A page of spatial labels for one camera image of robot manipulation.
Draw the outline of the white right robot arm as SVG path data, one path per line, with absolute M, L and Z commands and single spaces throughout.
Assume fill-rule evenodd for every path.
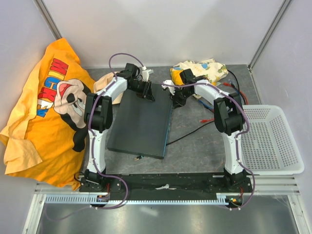
M 180 73 L 182 85 L 176 85 L 172 80 L 162 84 L 168 88 L 175 108 L 186 104 L 187 98 L 198 95 L 213 105 L 214 124 L 222 134 L 225 148 L 225 171 L 230 174 L 223 179 L 223 186 L 229 192 L 236 191 L 241 181 L 236 175 L 243 172 L 241 155 L 241 135 L 246 115 L 243 111 L 240 96 L 237 93 L 227 93 L 212 85 L 203 76 L 196 77 L 191 69 Z

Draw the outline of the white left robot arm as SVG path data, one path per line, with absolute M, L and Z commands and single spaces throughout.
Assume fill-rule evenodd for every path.
M 139 68 L 127 63 L 123 71 L 96 93 L 89 93 L 86 99 L 84 121 L 89 133 L 89 162 L 87 170 L 90 173 L 102 175 L 106 169 L 105 142 L 109 128 L 113 123 L 113 101 L 124 91 L 136 92 L 139 98 L 155 101 L 152 93 L 150 74 L 154 71 Z

